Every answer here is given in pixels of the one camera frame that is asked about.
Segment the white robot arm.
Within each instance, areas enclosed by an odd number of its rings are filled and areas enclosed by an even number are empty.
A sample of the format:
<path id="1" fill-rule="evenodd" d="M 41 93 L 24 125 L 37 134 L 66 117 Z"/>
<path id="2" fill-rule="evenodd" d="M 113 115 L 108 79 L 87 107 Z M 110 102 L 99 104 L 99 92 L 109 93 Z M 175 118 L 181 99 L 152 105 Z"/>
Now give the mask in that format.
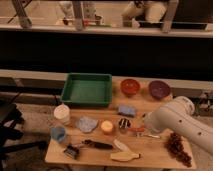
<path id="1" fill-rule="evenodd" d="M 173 130 L 213 155 L 213 127 L 194 119 L 194 112 L 193 102 L 185 96 L 178 96 L 147 113 L 144 124 L 153 133 Z"/>

